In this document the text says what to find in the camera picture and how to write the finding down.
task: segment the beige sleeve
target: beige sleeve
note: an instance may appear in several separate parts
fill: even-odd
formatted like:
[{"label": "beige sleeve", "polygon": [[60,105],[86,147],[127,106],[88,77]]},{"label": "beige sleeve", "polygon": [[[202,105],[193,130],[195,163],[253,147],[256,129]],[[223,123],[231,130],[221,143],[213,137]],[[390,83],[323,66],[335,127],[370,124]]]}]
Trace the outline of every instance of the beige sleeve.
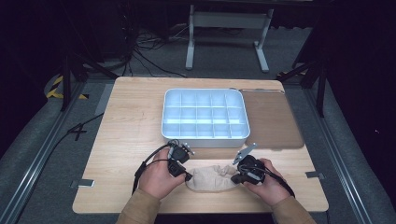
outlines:
[{"label": "beige sleeve", "polygon": [[272,206],[279,224],[314,224],[315,220],[293,197],[289,197]]},{"label": "beige sleeve", "polygon": [[122,209],[117,223],[152,224],[160,210],[160,205],[160,200],[137,189]]}]

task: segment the person's left hand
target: person's left hand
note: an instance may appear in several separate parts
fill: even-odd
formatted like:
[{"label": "person's left hand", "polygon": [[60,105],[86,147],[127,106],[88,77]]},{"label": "person's left hand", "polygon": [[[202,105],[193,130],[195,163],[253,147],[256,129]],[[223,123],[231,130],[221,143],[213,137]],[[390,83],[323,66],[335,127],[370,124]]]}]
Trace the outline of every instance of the person's left hand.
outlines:
[{"label": "person's left hand", "polygon": [[169,174],[168,153],[169,148],[158,152],[153,158],[154,163],[146,167],[139,179],[139,188],[160,200],[166,197],[175,187],[182,184],[186,177],[186,174],[177,177]]}]

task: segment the gray carpet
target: gray carpet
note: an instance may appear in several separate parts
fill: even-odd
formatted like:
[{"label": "gray carpet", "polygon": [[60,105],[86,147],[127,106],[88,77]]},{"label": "gray carpet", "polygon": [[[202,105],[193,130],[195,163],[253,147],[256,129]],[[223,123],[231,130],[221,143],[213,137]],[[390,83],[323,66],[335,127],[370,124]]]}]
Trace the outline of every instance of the gray carpet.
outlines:
[{"label": "gray carpet", "polygon": [[[142,53],[161,68],[182,73],[187,77],[274,79],[279,72],[291,69],[309,32],[309,29],[271,29],[269,31],[264,44],[264,53],[270,67],[268,74],[261,72],[252,47],[252,41],[255,40],[255,36],[258,36],[255,31],[245,30],[237,35],[218,30],[199,32],[196,36],[194,67],[191,71],[184,69],[187,53],[187,42],[184,39],[168,43],[160,49],[142,50]],[[131,60],[132,74],[127,67],[125,76],[177,77],[175,74],[161,71],[138,55],[136,58]],[[115,72],[121,75],[123,70],[124,68],[120,68]],[[74,104],[61,129],[61,135],[76,124],[103,112],[113,82],[101,74],[90,75],[82,92],[89,94],[90,97],[88,100],[78,100]],[[328,145],[315,120],[315,111],[312,111],[309,106],[305,91],[294,85],[285,85],[285,89],[313,163],[317,171],[325,175],[321,184],[330,205],[328,213],[330,222],[359,223],[343,188],[343,183],[330,159]],[[6,208],[7,202],[21,182],[23,173],[40,149],[51,125],[60,113],[61,105],[61,99],[49,99],[49,102],[27,124],[0,161],[0,211]],[[329,86],[326,89],[324,113],[325,120],[356,183],[357,190],[361,193],[361,200],[371,220],[373,223],[396,223],[396,215],[389,198],[362,156]],[[83,130],[87,132],[83,133],[77,141],[75,134],[69,134],[55,148],[39,177],[32,197],[21,214],[19,223],[114,223],[117,220],[117,214],[78,215],[72,210],[77,190],[70,188],[69,185],[73,180],[82,177],[100,121],[101,118],[84,125]],[[328,223],[326,213],[314,213],[312,216],[317,223]]]}]

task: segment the sleeve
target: sleeve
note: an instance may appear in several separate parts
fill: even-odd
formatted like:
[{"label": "sleeve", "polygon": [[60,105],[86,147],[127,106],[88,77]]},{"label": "sleeve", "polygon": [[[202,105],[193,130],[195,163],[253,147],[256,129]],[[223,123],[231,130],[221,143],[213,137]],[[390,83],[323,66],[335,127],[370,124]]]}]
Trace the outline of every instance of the sleeve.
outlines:
[{"label": "sleeve", "polygon": [[151,224],[154,223],[161,202],[159,199],[137,189],[122,209],[118,224]]},{"label": "sleeve", "polygon": [[315,220],[294,198],[289,197],[272,206],[276,221],[279,224],[315,224]]}]

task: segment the person's right hand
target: person's right hand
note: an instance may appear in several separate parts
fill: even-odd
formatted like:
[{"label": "person's right hand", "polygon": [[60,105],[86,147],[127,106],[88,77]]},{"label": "person's right hand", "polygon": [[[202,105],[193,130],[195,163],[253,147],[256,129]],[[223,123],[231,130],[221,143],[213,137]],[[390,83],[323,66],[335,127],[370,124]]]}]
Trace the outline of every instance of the person's right hand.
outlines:
[{"label": "person's right hand", "polygon": [[[272,173],[282,177],[280,172],[278,172],[271,161],[261,158],[260,161],[268,168]],[[288,198],[290,196],[289,192],[283,188],[279,182],[273,179],[271,176],[266,175],[264,182],[261,185],[253,185],[247,181],[244,182],[244,186],[257,194],[262,198],[262,200],[270,206],[273,206],[280,201]]]}]

